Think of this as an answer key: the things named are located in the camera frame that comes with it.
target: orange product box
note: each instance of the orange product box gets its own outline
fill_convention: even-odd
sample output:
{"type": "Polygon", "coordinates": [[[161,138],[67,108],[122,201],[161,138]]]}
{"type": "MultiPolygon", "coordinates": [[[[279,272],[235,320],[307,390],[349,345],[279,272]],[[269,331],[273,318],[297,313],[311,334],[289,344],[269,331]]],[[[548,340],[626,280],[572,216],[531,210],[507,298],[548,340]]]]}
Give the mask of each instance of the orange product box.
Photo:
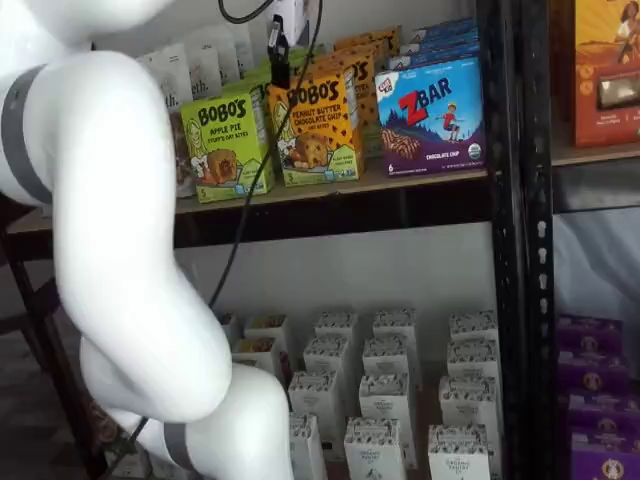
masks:
{"type": "Polygon", "coordinates": [[[353,47],[354,45],[363,45],[383,39],[389,43],[389,54],[398,55],[400,45],[402,45],[402,27],[398,25],[384,30],[377,30],[375,32],[346,37],[338,40],[333,45],[333,48],[335,50],[340,50],[342,48],[353,47]]]}
{"type": "Polygon", "coordinates": [[[575,141],[640,140],[640,12],[629,0],[575,0],[575,141]]]}
{"type": "Polygon", "coordinates": [[[353,68],[312,68],[296,90],[268,87],[267,102],[274,131],[291,115],[278,141],[285,185],[357,180],[364,173],[356,79],[353,68]]]}

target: purple box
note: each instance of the purple box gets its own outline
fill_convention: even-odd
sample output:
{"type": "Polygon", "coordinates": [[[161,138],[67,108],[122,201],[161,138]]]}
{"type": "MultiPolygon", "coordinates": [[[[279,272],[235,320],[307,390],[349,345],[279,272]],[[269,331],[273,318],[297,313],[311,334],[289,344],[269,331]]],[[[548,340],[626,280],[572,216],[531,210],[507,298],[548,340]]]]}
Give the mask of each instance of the purple box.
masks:
{"type": "Polygon", "coordinates": [[[620,320],[560,315],[558,349],[622,355],[622,325],[620,320]]]}
{"type": "Polygon", "coordinates": [[[640,399],[632,395],[571,394],[567,422],[604,433],[639,433],[639,405],[640,399]]]}
{"type": "Polygon", "coordinates": [[[593,431],[571,433],[573,480],[640,478],[640,437],[593,431]]]}
{"type": "Polygon", "coordinates": [[[558,354],[558,391],[587,390],[590,393],[629,393],[629,362],[621,355],[593,352],[558,354]]]}

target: bobo's logo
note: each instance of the bobo's logo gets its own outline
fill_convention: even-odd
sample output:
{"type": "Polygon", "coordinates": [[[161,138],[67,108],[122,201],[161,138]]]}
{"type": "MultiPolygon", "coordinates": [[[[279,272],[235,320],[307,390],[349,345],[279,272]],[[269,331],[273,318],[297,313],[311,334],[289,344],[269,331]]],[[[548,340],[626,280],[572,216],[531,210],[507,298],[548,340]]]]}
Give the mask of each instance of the bobo's logo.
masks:
{"type": "Polygon", "coordinates": [[[312,85],[311,87],[301,87],[297,91],[295,88],[289,90],[287,97],[289,104],[293,107],[298,103],[309,103],[315,105],[320,99],[333,102],[338,96],[339,82],[336,80],[327,80],[321,85],[312,85]]]}
{"type": "Polygon", "coordinates": [[[244,118],[247,114],[246,100],[232,100],[229,103],[212,105],[209,108],[198,110],[200,125],[203,127],[209,122],[226,122],[229,118],[244,118]]]}
{"type": "Polygon", "coordinates": [[[620,480],[624,476],[624,467],[618,460],[609,459],[602,465],[602,473],[609,480],[620,480]]]}

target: white box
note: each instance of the white box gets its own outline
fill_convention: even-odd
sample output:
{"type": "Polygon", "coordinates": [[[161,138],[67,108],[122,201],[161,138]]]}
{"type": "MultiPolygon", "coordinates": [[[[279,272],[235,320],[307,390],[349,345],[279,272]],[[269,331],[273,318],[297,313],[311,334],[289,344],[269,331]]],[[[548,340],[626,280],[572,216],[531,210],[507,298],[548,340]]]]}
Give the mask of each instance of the white box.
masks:
{"type": "Polygon", "coordinates": [[[491,473],[502,478],[502,432],[495,379],[479,375],[442,377],[439,396],[444,424],[485,426],[491,473]]]}
{"type": "Polygon", "coordinates": [[[286,315],[261,315],[249,319],[244,330],[245,338],[271,337],[275,339],[281,370],[286,382],[291,380],[292,372],[297,370],[297,356],[293,349],[289,320],[286,315]]]}
{"type": "Polygon", "coordinates": [[[275,339],[271,337],[244,338],[233,347],[231,358],[236,363],[241,363],[243,360],[254,360],[257,362],[258,368],[274,375],[284,385],[280,355],[274,344],[275,339]]]}
{"type": "Polygon", "coordinates": [[[161,480],[198,480],[200,475],[189,472],[155,455],[149,455],[153,476],[161,480]]]}
{"type": "Polygon", "coordinates": [[[351,365],[347,337],[335,334],[318,335],[304,350],[304,363],[308,371],[335,370],[338,373],[340,398],[347,416],[358,415],[358,384],[351,365]]]}
{"type": "Polygon", "coordinates": [[[344,446],[351,480],[406,480],[398,420],[350,418],[344,446]]]}
{"type": "Polygon", "coordinates": [[[322,449],[327,460],[344,460],[345,415],[340,400],[338,373],[296,372],[289,385],[289,400],[299,415],[318,418],[322,449]]]}
{"type": "Polygon", "coordinates": [[[387,334],[364,341],[362,354],[364,373],[366,375],[385,375],[406,373],[414,388],[414,380],[409,370],[406,340],[403,335],[387,334]]]}
{"type": "Polygon", "coordinates": [[[400,444],[407,468],[418,468],[415,442],[415,391],[406,373],[365,375],[360,382],[360,409],[365,418],[400,422],[400,444]]]}
{"type": "Polygon", "coordinates": [[[327,480],[315,415],[289,415],[289,447],[295,480],[327,480]]]}
{"type": "Polygon", "coordinates": [[[490,310],[449,317],[451,340],[494,340],[500,346],[498,320],[490,310]]]}
{"type": "Polygon", "coordinates": [[[431,425],[429,467],[434,480],[491,480],[484,427],[431,425]]]}
{"type": "Polygon", "coordinates": [[[496,380],[498,425],[502,428],[500,353],[495,340],[454,340],[447,347],[447,371],[452,377],[481,375],[496,380]]]}
{"type": "Polygon", "coordinates": [[[418,334],[416,332],[416,311],[413,308],[379,310],[373,317],[373,334],[377,337],[395,333],[406,338],[407,354],[414,385],[422,391],[422,368],[418,355],[418,334]]]}

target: cardboard box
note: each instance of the cardboard box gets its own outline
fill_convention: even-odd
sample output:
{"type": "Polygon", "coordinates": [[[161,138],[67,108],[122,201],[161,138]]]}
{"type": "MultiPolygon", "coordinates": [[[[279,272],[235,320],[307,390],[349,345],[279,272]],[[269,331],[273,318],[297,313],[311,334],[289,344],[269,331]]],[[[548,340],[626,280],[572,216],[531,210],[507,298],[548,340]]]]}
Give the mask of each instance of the cardboard box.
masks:
{"type": "Polygon", "coordinates": [[[284,375],[280,365],[280,354],[275,346],[275,339],[262,337],[255,339],[242,339],[238,341],[231,351],[234,362],[253,360],[256,366],[265,372],[274,375],[284,385],[284,375]]]}
{"type": "Polygon", "coordinates": [[[315,415],[289,415],[289,446],[295,480],[327,480],[315,415]]]}
{"type": "Polygon", "coordinates": [[[498,420],[496,381],[480,375],[442,377],[439,388],[445,425],[484,425],[491,473],[502,478],[502,436],[498,420]]]}
{"type": "Polygon", "coordinates": [[[406,480],[398,420],[350,418],[344,446],[351,480],[406,480]]]}
{"type": "Polygon", "coordinates": [[[629,362],[623,356],[594,352],[558,353],[558,391],[585,389],[591,393],[629,393],[629,362]]]}
{"type": "Polygon", "coordinates": [[[622,355],[620,320],[562,314],[556,323],[556,341],[561,350],[622,355]]]}
{"type": "Polygon", "coordinates": [[[396,310],[379,310],[373,317],[373,334],[383,336],[388,334],[403,335],[406,340],[411,379],[414,385],[422,391],[422,367],[418,355],[418,333],[416,331],[416,311],[413,308],[396,310]]]}
{"type": "Polygon", "coordinates": [[[270,85],[267,103],[273,131],[292,112],[278,141],[285,185],[358,180],[364,173],[355,75],[351,66],[309,71],[283,90],[270,85]]]}
{"type": "MultiPolygon", "coordinates": [[[[244,197],[269,149],[260,89],[198,100],[180,112],[200,202],[244,197]]],[[[269,157],[254,195],[274,184],[269,157]]]]}
{"type": "Polygon", "coordinates": [[[431,478],[437,480],[490,480],[484,427],[431,425],[429,466],[431,478]]]}
{"type": "Polygon", "coordinates": [[[335,370],[340,398],[347,416],[358,415],[358,384],[351,364],[351,346],[347,337],[335,334],[312,338],[304,350],[304,363],[310,372],[335,370]]]}
{"type": "Polygon", "coordinates": [[[365,418],[396,419],[406,468],[418,468],[415,392],[406,373],[365,375],[360,382],[360,410],[365,418]]]}
{"type": "Polygon", "coordinates": [[[640,399],[636,396],[569,396],[567,424],[603,433],[640,432],[640,399]]]}
{"type": "Polygon", "coordinates": [[[380,73],[376,94],[389,176],[484,165],[482,79],[476,57],[380,73]]]}
{"type": "Polygon", "coordinates": [[[286,315],[260,315],[251,318],[244,330],[245,338],[270,337],[275,340],[285,385],[291,381],[292,372],[298,364],[289,323],[286,315]]]}
{"type": "Polygon", "coordinates": [[[322,450],[327,460],[344,460],[344,407],[340,399],[338,373],[296,372],[289,385],[289,400],[299,415],[312,414],[318,418],[322,450]]]}

